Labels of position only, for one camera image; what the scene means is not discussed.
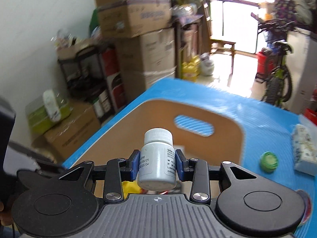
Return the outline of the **yellow toy figure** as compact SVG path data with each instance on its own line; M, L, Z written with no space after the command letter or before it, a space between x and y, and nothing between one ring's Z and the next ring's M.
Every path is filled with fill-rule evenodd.
M124 193L124 198L126 199L129 194L142 194L143 189L138 186L137 181L129 182L124 181L122 182L122 189Z

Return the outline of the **beige plastic storage bin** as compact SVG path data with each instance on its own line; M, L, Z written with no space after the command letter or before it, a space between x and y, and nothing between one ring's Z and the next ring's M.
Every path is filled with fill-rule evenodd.
M177 127L179 115L195 118L213 126L213 133L199 134ZM141 103L124 115L113 118L114 125L104 127L65 161L68 168L94 161L104 165L113 158L128 158L135 149L141 149L144 134L152 128L164 128L173 135L173 142L187 158L206 160L210 165L222 161L241 162L244 149L242 127L233 119L197 106L154 99Z

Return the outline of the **white pill bottle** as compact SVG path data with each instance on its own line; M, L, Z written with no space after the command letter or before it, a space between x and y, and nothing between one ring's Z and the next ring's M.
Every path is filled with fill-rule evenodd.
M157 192L176 186L176 153L173 135L168 130L153 128L145 133L137 184L144 190Z

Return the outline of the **red tape roll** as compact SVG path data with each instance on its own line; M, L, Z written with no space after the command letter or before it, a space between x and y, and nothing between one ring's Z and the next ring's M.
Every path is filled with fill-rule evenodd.
M304 215L303 215L301 222L299 224L299 226L303 226L304 224L306 224L309 221L310 216L312 215L312 209L313 209L312 200L306 191L299 189L299 190L296 190L296 192L301 196L301 198L303 199L304 204L305 204Z

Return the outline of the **brown cardboard box on floor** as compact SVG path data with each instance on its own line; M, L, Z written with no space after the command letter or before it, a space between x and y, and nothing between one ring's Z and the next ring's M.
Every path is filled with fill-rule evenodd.
M91 104L79 101L70 104L73 109L71 114L44 134L59 162L68 159L101 128Z

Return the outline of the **blue silicone table mat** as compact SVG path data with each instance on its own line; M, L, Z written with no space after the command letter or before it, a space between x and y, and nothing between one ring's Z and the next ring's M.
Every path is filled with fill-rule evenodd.
M159 81L120 113L126 115L141 103L154 99L197 106L235 120L244 133L244 149L237 165L315 197L316 179L293 169L291 134L299 121L297 115L180 80ZM213 133L211 124L184 115L177 116L175 123L190 132ZM273 173L260 167L264 152L272 152L278 158ZM316 218L298 226L293 233L236 233L224 226L210 207L190 202L187 195L129 195L121 203L104 206L96 221L77 233L77 237L316 237Z

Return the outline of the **patterned tissue pack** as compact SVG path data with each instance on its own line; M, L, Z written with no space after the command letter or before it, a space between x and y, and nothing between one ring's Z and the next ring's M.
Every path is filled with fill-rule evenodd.
M316 176L316 125L302 114L291 134L294 169Z

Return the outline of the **green lidded container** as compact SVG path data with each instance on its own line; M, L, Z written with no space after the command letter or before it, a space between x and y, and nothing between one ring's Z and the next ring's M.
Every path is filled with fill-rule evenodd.
M70 116L72 107L66 97L56 89L48 89L25 106L29 128L42 135Z

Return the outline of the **green kids bicycle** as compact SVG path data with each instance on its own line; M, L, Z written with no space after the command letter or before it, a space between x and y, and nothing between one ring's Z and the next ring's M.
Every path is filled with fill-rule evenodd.
M293 52L293 48L286 41L287 34L296 27L295 21L288 23L282 19L263 20L258 15L251 13L258 22L258 34L266 32L266 41L270 47L262 48L262 53L267 57L269 73L261 76L256 73L255 81L265 85L262 102L266 102L275 107L283 108L284 104L291 98L293 83L291 73L286 65L286 55Z

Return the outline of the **black metal shelf rack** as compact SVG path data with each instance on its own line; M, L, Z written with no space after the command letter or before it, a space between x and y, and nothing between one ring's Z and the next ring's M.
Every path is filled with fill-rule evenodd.
M90 43L72 45L56 51L57 62L66 81L68 92L74 99L94 104L96 100L106 115L115 112L106 81L102 53L113 45Z

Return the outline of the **red bucket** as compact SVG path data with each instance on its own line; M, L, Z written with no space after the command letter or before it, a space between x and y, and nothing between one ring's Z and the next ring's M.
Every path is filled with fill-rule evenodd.
M266 76L269 73L269 64L267 64L266 59L267 57L262 53L262 51L257 52L257 73L261 76Z

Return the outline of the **white plastic bag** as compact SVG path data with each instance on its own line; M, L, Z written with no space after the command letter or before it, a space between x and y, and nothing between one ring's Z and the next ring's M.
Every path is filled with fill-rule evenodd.
M200 56L201 59L201 74L203 76L212 76L214 71L214 62L210 59L209 53L203 53Z

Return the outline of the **red and white appliance box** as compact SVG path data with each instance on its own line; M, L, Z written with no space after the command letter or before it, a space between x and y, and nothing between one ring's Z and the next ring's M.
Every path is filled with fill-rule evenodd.
M106 81L109 88L115 112L121 111L127 104L124 85L120 75L119 61L116 50L107 48L102 53Z

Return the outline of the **wooden chair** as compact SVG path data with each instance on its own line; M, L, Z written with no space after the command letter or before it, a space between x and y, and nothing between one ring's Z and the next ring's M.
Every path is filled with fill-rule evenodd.
M211 42L211 54L228 54L231 56L231 72L230 76L234 73L234 58L235 58L235 45L236 42L234 41L228 41L224 37L214 37L211 36L210 38Z

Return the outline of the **large stacked cardboard boxes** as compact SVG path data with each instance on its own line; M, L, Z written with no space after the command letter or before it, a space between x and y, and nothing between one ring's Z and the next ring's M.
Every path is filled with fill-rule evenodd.
M95 0L104 38L115 42L129 102L157 81L175 78L170 0Z

